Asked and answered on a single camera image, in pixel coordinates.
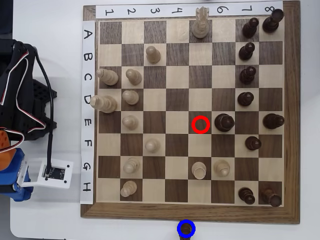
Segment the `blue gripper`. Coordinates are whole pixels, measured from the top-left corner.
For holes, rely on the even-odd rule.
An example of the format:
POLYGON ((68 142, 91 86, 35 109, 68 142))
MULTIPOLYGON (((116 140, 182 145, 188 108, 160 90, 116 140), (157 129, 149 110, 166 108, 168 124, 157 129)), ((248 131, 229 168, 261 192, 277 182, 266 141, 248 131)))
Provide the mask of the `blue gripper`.
POLYGON ((12 198, 15 202, 29 200, 34 190, 33 187, 20 187, 17 184, 18 172, 24 157, 24 152, 17 148, 9 166, 0 172, 0 194, 12 198))

